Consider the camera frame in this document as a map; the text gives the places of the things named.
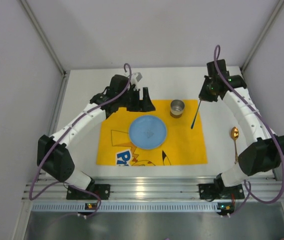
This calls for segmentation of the light blue plastic plate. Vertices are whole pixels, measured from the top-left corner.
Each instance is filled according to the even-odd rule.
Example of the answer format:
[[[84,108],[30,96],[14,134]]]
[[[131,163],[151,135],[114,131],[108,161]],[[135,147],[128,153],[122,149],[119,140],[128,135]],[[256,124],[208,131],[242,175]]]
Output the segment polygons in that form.
[[[158,117],[143,115],[129,126],[130,141],[140,149],[153,150],[162,145],[167,137],[167,127]]]

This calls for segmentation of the steel cup with brown base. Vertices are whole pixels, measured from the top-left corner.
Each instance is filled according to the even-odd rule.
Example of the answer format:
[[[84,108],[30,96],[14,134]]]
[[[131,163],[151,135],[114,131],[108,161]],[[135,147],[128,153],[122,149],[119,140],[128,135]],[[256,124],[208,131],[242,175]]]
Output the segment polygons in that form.
[[[183,114],[185,103],[182,100],[175,99],[170,103],[170,115],[173,118],[180,118]]]

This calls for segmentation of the blue metal fork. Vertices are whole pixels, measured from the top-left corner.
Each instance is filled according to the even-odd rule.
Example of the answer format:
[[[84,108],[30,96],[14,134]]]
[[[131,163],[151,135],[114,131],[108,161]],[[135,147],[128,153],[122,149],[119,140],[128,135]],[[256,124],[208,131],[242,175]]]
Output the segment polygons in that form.
[[[199,109],[200,109],[200,106],[201,106],[201,102],[202,102],[202,100],[200,99],[199,103],[198,103],[198,107],[197,107],[196,113],[195,113],[195,116],[194,116],[194,119],[193,119],[193,122],[191,124],[191,129],[194,128],[194,125],[195,125],[195,122],[196,122],[196,119],[197,119],[197,116],[198,116],[198,113],[199,113]]]

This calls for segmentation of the yellow printed cloth mat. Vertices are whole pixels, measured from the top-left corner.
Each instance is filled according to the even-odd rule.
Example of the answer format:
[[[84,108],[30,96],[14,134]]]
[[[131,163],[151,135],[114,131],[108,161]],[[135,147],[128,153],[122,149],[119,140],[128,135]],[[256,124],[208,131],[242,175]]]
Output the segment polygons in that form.
[[[185,100],[179,118],[170,115],[170,100],[154,100],[155,111],[166,126],[165,141],[154,149],[142,149],[129,137],[129,127],[146,112],[129,112],[120,108],[101,125],[96,163],[100,166],[162,167],[200,165],[208,162],[202,123],[196,112],[198,102]]]

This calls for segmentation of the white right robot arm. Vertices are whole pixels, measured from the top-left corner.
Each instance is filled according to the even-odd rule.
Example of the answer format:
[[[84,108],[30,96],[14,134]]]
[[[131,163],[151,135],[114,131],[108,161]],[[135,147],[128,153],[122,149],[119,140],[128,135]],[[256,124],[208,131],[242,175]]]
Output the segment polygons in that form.
[[[247,143],[238,162],[214,179],[215,189],[222,194],[257,173],[278,168],[284,156],[284,135],[277,136],[262,122],[247,84],[240,75],[229,74],[225,60],[207,63],[207,70],[199,99],[205,102],[222,100],[233,113]]]

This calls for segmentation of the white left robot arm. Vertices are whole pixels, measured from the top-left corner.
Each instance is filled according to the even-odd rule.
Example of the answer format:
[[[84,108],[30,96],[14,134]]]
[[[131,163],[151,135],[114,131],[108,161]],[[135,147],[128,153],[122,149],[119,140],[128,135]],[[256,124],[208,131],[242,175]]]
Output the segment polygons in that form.
[[[53,135],[43,135],[37,148],[40,169],[60,183],[91,191],[95,181],[76,166],[71,149],[119,108],[126,108],[129,112],[154,111],[147,87],[138,87],[141,79],[139,72],[131,76],[114,75],[110,85],[102,93],[94,95],[75,119]]]

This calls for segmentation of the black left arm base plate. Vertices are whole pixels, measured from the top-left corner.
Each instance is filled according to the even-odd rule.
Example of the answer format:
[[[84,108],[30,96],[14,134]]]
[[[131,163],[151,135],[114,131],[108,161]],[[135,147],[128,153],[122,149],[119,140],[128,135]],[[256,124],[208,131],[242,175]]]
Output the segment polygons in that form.
[[[108,200],[110,196],[109,184],[95,184],[90,190],[90,192],[84,192],[84,190],[79,190],[71,185],[67,187],[67,200],[96,200],[99,197],[101,200]]]

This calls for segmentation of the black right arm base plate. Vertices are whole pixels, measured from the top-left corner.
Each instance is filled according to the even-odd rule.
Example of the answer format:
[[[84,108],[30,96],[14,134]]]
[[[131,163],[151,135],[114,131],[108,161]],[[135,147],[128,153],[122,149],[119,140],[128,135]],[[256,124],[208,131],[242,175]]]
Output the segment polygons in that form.
[[[241,184],[218,189],[213,183],[198,184],[201,200],[212,202],[214,200],[242,200],[245,198],[244,190]]]

